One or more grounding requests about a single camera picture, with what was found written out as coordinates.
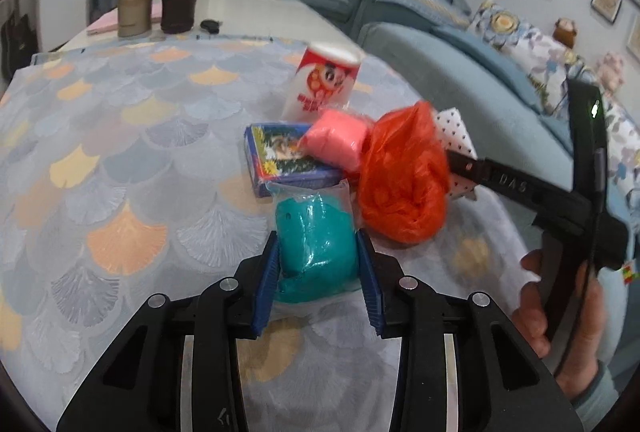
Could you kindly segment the person's right hand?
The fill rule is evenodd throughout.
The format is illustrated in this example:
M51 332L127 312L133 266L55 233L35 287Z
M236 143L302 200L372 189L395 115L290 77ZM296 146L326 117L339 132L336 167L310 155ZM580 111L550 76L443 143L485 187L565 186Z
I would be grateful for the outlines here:
M529 281L520 292L520 306L511 319L518 332L542 360L549 354L562 356L565 362L554 378L569 400L585 393L599 371L598 348L606 325L605 295L598 278L590 271L584 304L579 316L577 306L563 318L556 331L558 342L546 336L548 321L542 307L539 283Z

